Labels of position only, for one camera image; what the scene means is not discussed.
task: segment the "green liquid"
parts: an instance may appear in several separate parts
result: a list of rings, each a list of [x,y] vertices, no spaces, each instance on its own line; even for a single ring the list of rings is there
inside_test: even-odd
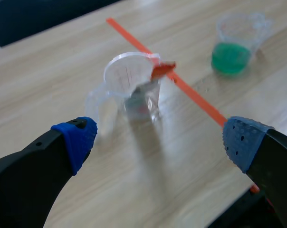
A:
[[[223,74],[239,74],[251,57],[251,52],[235,43],[218,43],[212,53],[212,67]]]

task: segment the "orange object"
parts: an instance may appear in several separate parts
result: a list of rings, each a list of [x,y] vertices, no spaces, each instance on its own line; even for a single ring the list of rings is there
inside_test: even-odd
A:
[[[154,69],[151,74],[151,79],[156,79],[165,76],[170,71],[174,70],[176,67],[176,63],[161,63],[159,65],[154,66]]]
[[[151,54],[149,49],[142,45],[113,18],[108,18],[106,21],[139,51]],[[216,108],[214,108],[208,101],[199,95],[199,93],[193,90],[190,85],[185,83],[176,73],[174,73],[174,71],[170,71],[167,76],[173,80],[175,84],[202,110],[204,110],[215,122],[217,122],[221,127],[224,127],[224,123],[227,121],[227,119],[222,114],[220,114]]]
[[[249,190],[251,193],[258,193],[259,192],[259,188],[256,184],[252,185]]]

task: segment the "plastic cup with green liquid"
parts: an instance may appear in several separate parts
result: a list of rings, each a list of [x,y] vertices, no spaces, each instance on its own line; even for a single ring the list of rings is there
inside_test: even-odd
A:
[[[235,14],[217,23],[218,41],[212,52],[212,68],[221,74],[237,75],[270,34],[271,21],[265,15]]]

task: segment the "textured gripper pad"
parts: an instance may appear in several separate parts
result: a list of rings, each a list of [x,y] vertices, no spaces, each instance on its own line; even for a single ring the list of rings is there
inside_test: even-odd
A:
[[[243,173],[252,160],[269,127],[248,118],[233,116],[227,120],[223,130],[223,141],[227,155]]]

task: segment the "cup rim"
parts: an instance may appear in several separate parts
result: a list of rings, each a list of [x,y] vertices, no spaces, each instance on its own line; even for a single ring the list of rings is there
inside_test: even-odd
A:
[[[125,52],[125,53],[122,53],[120,55],[117,55],[116,57],[114,57],[105,67],[105,70],[104,70],[104,82],[105,82],[105,86],[106,86],[106,79],[105,79],[105,73],[106,71],[108,70],[108,68],[114,63],[116,62],[117,60],[120,60],[122,58],[125,58],[125,57],[128,57],[128,56],[143,56],[143,57],[147,57],[149,59],[159,59],[160,61],[160,55],[157,54],[157,53],[152,53],[152,54],[149,54],[149,53],[144,53],[144,52],[139,52],[139,51],[133,51],[133,52]],[[129,98],[130,97],[130,94],[127,94],[127,93],[120,93],[120,92],[115,92],[115,91],[108,91],[110,94],[114,95],[114,96],[120,96],[120,97],[124,97],[124,98]]]
[[[248,18],[248,17],[261,17],[263,19],[263,21],[265,22],[265,28],[269,29],[271,26],[271,21],[267,20],[265,17],[265,14],[262,13],[251,13],[251,14],[246,14],[246,13],[234,13],[234,14],[229,14],[226,15],[224,17],[222,17],[221,19],[219,19],[216,23],[216,31],[218,33],[218,35],[220,36],[221,40],[229,40],[229,41],[239,41],[239,42],[248,42],[248,41],[252,41],[257,43],[257,45],[260,45],[261,43],[263,43],[265,41],[265,39],[267,38],[267,36],[264,39],[258,39],[258,38],[253,38],[253,39],[235,39],[233,36],[227,36],[223,34],[223,31],[221,29],[221,25],[223,24],[223,22],[227,21],[228,19],[234,19],[234,18],[239,18],[239,17],[243,17],[243,18]]]

